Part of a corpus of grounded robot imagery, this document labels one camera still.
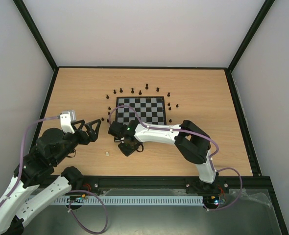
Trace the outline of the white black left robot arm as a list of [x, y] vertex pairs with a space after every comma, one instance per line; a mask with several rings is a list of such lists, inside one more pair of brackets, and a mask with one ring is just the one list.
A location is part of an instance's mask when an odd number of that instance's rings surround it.
[[67, 120], [65, 125], [47, 129], [27, 155], [22, 154], [8, 188], [0, 198], [0, 235], [20, 235], [27, 224], [57, 197], [81, 188], [83, 174], [74, 166], [62, 174], [31, 201], [27, 198], [54, 172], [78, 145], [95, 142], [101, 120], [88, 123], [84, 120]]

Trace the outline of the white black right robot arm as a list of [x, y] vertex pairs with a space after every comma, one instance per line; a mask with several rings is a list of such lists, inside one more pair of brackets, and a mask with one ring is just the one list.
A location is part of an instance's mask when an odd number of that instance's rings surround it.
[[218, 187], [210, 137], [189, 120], [177, 125], [156, 125], [138, 120], [132, 120], [129, 124], [114, 121], [110, 124], [108, 134], [120, 141], [118, 147], [125, 156], [138, 151], [146, 142], [174, 145], [185, 160], [196, 165], [205, 191], [211, 192]]

